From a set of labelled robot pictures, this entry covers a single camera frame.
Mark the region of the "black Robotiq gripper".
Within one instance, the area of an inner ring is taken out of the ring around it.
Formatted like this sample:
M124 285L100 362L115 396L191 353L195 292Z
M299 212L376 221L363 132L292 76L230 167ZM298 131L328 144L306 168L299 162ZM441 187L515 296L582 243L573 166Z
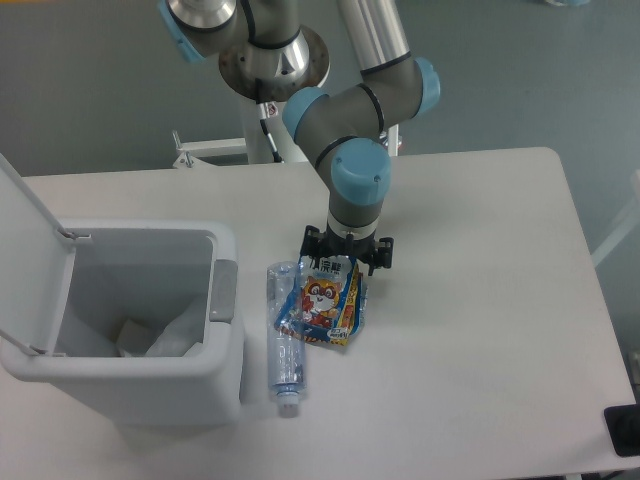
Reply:
M305 227L300 247L301 257L348 256L359 259L368 266L367 275L369 277L373 276L378 269L392 267L393 252L393 237L375 239L373 234L363 239L356 239L352 234L341 237L329 227L323 233L313 225Z

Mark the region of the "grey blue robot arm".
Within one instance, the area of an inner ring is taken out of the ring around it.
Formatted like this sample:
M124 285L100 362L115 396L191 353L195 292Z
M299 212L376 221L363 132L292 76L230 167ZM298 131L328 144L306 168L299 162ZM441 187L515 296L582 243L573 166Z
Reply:
M227 85L257 104L279 102L281 118L329 192L324 229L306 228L301 254L345 255L370 269L390 268L394 241L376 234L391 183L380 136L432 109L440 80L411 53L392 1L338 5L361 80L337 95L321 84L324 41L300 20L295 1L162 1L160 16L189 62L216 57Z

